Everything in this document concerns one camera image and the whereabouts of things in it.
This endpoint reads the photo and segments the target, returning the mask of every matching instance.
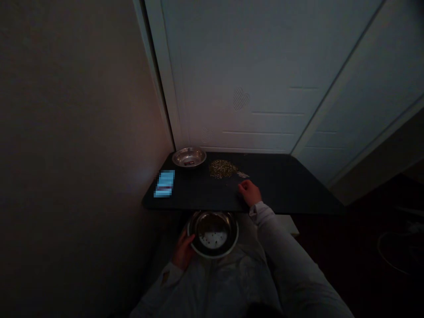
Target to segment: black table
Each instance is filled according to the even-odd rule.
[[[238,184],[246,179],[210,176],[209,164],[215,159],[233,163],[249,175],[262,193],[263,201],[276,214],[343,214],[345,208],[296,158],[290,155],[208,152],[206,161],[193,170],[175,166],[172,154],[162,170],[175,170],[171,197],[155,198],[158,177],[143,198],[151,210],[212,210],[248,212],[238,193]]]

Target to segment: hand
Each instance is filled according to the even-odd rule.
[[[259,188],[250,180],[245,180],[238,185],[239,192],[243,195],[244,201],[249,208],[262,201]]]
[[[191,247],[191,242],[194,240],[195,235],[187,236],[187,229],[185,229],[180,238],[178,239],[177,246],[175,247],[174,256],[172,257],[172,264],[186,271],[190,264],[193,255],[196,253]]]

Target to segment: white door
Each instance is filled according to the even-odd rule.
[[[147,2],[176,147],[290,153],[380,2]]]

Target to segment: dark floor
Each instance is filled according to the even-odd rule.
[[[424,218],[394,207],[424,211],[423,203],[424,185],[399,175],[350,205],[345,216],[292,216],[299,243],[356,318],[424,317],[424,268],[405,260],[409,246],[399,248],[404,239],[389,235],[382,250],[411,275],[390,267],[377,250],[382,233],[406,233],[408,220],[424,223]],[[407,239],[424,246],[422,233]]]

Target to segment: cable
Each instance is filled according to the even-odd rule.
[[[406,233],[406,234],[398,234],[398,233],[394,233],[394,232],[385,232],[385,233],[381,234],[381,235],[379,236],[378,241],[377,241],[377,250],[379,251],[379,254],[380,254],[380,256],[383,258],[383,260],[384,260],[387,264],[389,264],[391,267],[393,267],[395,270],[398,270],[399,272],[404,273],[405,275],[411,275],[411,274],[409,274],[409,273],[407,273],[407,272],[405,272],[405,271],[403,271],[403,270],[401,270],[401,269],[397,268],[396,266],[392,265],[392,264],[391,264],[388,260],[386,260],[386,258],[385,258],[385,257],[383,256],[383,254],[381,253],[381,250],[380,250],[380,242],[381,242],[381,239],[382,239],[384,236],[386,236],[387,234],[395,234],[395,235],[398,235],[398,236],[407,236],[407,235],[410,235],[410,233]]]

